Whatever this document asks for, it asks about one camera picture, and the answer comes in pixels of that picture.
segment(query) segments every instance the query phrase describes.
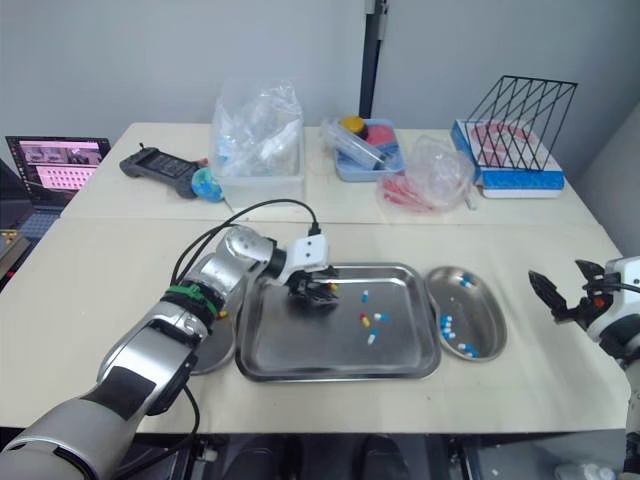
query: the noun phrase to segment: white wall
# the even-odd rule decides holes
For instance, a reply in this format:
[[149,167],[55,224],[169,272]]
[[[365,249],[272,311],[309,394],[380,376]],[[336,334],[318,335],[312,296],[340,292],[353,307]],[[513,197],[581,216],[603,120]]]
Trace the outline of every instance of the white wall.
[[373,112],[449,128],[504,74],[580,84],[554,150],[574,180],[640,100],[640,2],[390,0]]
[[209,122],[229,76],[292,77],[318,125],[357,112],[363,38],[364,0],[0,0],[0,134]]
[[640,104],[576,188],[622,254],[640,256]]

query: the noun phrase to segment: metal tray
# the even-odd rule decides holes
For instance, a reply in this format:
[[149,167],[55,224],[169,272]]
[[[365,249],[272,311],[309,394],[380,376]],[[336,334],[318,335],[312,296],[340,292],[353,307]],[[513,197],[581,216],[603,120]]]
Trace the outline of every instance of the metal tray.
[[[440,363],[440,346],[416,271],[385,263],[335,268],[338,277],[331,282],[339,301],[331,311],[302,309],[286,288],[264,280],[247,289],[236,352],[242,373],[254,381],[297,382],[431,374]],[[376,320],[375,313],[388,319]],[[369,344],[374,329],[378,334]]]
[[[452,317],[455,338],[445,338],[439,328],[447,350],[476,362],[500,355],[507,343],[507,326],[498,302],[477,275],[458,267],[441,267],[431,271],[426,282],[438,323],[443,316]],[[477,355],[469,356],[460,344],[472,345]]]

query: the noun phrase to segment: robotic arm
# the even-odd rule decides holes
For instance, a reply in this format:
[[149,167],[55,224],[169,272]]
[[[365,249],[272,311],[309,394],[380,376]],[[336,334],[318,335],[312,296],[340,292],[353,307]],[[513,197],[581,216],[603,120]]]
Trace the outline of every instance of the robotic arm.
[[611,260],[602,268],[576,260],[587,279],[587,296],[568,309],[566,300],[544,275],[529,281],[558,323],[574,321],[618,361],[631,386],[627,412],[627,455],[623,480],[640,479],[640,257]]
[[218,312],[241,300],[252,276],[286,283],[293,295],[312,302],[330,303],[331,291],[310,275],[328,267],[322,234],[298,239],[285,251],[250,228],[233,227],[215,253],[169,287],[111,349],[93,389],[53,408],[6,446],[0,478],[111,478],[141,420],[173,404]]

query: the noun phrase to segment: blue tray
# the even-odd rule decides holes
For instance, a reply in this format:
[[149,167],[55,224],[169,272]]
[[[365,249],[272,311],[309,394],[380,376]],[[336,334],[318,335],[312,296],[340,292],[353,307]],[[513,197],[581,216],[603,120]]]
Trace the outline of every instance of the blue tray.
[[[393,130],[393,124],[388,120],[368,119],[365,120],[365,123],[367,126],[386,125]],[[389,165],[390,168],[384,170],[365,170],[359,163],[353,161],[351,157],[336,150],[336,172],[338,176],[345,182],[375,182],[385,173],[402,172],[404,170],[404,157],[398,145],[398,139],[395,138],[395,131],[393,136],[395,142],[378,146],[382,152],[391,154],[398,153],[393,165]]]

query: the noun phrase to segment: wire rack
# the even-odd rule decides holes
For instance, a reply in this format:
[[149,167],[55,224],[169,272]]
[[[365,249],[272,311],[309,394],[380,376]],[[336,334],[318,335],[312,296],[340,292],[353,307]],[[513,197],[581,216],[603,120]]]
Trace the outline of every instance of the wire rack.
[[478,165],[544,170],[577,86],[502,76],[464,124]]

